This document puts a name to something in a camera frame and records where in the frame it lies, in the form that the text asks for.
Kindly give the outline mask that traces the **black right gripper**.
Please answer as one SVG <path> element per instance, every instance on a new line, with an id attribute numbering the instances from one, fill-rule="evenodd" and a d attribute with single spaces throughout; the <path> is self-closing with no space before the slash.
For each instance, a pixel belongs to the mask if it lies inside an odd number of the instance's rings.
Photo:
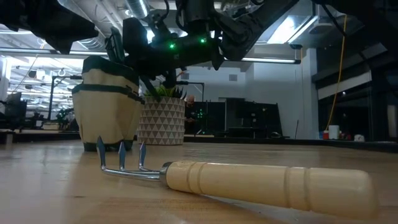
<path id="1" fill-rule="evenodd" d="M 147 29 L 140 19 L 130 17 L 123 20 L 122 42 L 123 49 L 128 54 L 124 59 L 126 66 L 148 78 L 156 78 L 164 74 L 158 67 L 155 50 L 149 44 Z"/>

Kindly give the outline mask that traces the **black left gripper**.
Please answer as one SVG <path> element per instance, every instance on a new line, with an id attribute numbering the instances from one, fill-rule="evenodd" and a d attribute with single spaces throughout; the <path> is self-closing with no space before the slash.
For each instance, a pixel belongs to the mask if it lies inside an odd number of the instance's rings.
<path id="1" fill-rule="evenodd" d="M 57 0 L 23 0 L 22 28 L 46 41 L 61 54 L 69 54 L 74 42 L 98 36 L 95 25 Z"/>

